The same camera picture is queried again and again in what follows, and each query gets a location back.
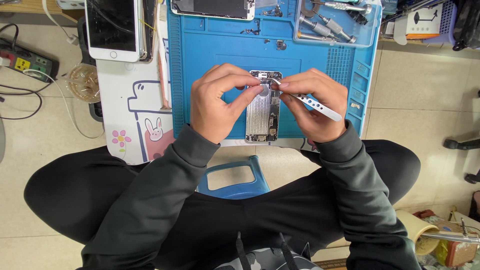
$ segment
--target drawstring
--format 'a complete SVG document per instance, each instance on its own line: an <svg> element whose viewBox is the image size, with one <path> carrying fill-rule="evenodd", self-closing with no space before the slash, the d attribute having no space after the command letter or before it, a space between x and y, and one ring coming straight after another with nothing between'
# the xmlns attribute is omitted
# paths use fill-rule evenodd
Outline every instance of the drawstring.
<svg viewBox="0 0 480 270"><path fill-rule="evenodd" d="M285 239L283 238L283 234L280 233L280 238L282 238L282 253L283 258L287 262L288 270L299 270L299 267L295 263L295 259L293 258L292 253L288 249L287 243L285 243Z"/></svg>
<svg viewBox="0 0 480 270"><path fill-rule="evenodd" d="M287 243L285 243L285 239L283 238L283 234L280 233L280 238L282 239L282 253L283 258L287 262L288 270L299 270L299 267L295 263L295 259L293 258L292 253L288 249ZM250 263L248 262L247 255L245 254L245 250L243 249L243 242L240 238L240 232L237 234L237 253L239 255L240 264L243 270L252 270Z"/></svg>
<svg viewBox="0 0 480 270"><path fill-rule="evenodd" d="M252 268L250 267L250 263L248 262L247 255L245 255L245 250L243 249L243 243L240 239L240 232L238 232L237 234L236 245L241 267L243 268L243 270L252 270Z"/></svg>

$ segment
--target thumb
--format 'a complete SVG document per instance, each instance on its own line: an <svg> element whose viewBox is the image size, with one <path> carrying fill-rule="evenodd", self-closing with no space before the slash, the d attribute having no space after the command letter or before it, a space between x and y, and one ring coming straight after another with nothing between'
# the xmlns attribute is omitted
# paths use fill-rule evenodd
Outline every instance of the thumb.
<svg viewBox="0 0 480 270"><path fill-rule="evenodd" d="M243 110L253 101L253 99L263 91L262 86L252 86L245 89L233 102L230 107L236 116L241 115Z"/></svg>
<svg viewBox="0 0 480 270"><path fill-rule="evenodd" d="M310 112L305 107L305 105L303 105L303 102L298 100L296 97L293 97L291 94L282 93L280 95L280 99L292 112L293 116L295 116L295 119L299 124L310 118Z"/></svg>

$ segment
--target purple basket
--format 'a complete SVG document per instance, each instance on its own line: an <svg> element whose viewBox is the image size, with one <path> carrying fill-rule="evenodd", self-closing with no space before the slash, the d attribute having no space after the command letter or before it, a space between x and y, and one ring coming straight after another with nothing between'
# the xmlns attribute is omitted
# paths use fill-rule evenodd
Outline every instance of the purple basket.
<svg viewBox="0 0 480 270"><path fill-rule="evenodd" d="M442 7L442 18L440 21L440 35L438 37L432 37L424 39L423 43L450 43L455 45L455 39L453 38L453 29L455 27L456 19L456 5L452 0L444 2Z"/></svg>

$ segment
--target white iphone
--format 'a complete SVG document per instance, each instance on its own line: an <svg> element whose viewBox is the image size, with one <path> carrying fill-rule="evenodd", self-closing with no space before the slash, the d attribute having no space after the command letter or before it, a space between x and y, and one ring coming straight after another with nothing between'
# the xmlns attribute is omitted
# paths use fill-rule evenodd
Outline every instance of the white iphone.
<svg viewBox="0 0 480 270"><path fill-rule="evenodd" d="M100 60L137 62L142 0L85 0L88 51Z"/></svg>
<svg viewBox="0 0 480 270"><path fill-rule="evenodd" d="M175 14L251 21L255 0L170 0Z"/></svg>

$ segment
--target blue silicone repair mat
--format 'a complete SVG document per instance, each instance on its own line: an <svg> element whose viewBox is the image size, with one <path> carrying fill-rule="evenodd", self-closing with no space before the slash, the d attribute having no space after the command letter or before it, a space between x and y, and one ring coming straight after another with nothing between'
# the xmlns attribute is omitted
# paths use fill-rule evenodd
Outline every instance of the blue silicone repair mat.
<svg viewBox="0 0 480 270"><path fill-rule="evenodd" d="M168 37L170 80L172 86L173 129L178 136L184 123L190 122L190 87L216 64L231 63L246 71L279 71L284 77L316 68L348 88L349 119L360 134L366 110L378 31L372 46L357 49L347 46L298 43L293 41L296 0L284 0L283 17L259 15L252 21L176 15L169 9ZM257 30L260 34L240 32ZM285 50L277 50L283 40ZM222 99L233 101L240 90L226 92ZM235 123L229 139L245 138L246 110ZM304 137L295 118L280 104L279 138Z"/></svg>

